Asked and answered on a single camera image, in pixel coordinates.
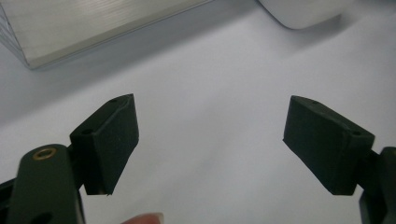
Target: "fingertip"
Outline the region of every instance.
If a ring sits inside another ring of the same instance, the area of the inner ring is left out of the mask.
[[[163,213],[150,213],[133,217],[122,224],[163,224]]]

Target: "white table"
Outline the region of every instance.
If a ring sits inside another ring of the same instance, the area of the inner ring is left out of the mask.
[[[69,145],[105,101],[134,93],[140,142],[87,223],[361,223],[282,142],[290,96],[313,98],[396,146],[396,3],[357,1],[302,31],[253,0],[218,0],[29,71],[0,46],[0,181],[23,154]]]

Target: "white surface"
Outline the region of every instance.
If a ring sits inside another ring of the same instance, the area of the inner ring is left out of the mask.
[[[260,0],[282,24],[304,29],[340,15],[353,0]]]
[[[207,0],[1,0],[31,67],[56,61]]]
[[[88,223],[161,211],[171,223],[361,223],[282,143],[292,94],[316,99],[396,146],[395,2],[357,1],[303,31],[260,3],[218,0],[45,70],[0,47],[0,180],[108,99],[134,93],[140,143]]]

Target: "clear plastic box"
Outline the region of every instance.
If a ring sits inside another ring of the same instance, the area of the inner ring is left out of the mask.
[[[29,68],[211,0],[0,0],[0,41]]]

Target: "white object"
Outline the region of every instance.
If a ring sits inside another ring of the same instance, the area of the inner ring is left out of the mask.
[[[210,0],[0,0],[0,40],[35,68]]]
[[[341,14],[353,0],[260,0],[285,26],[304,29]]]

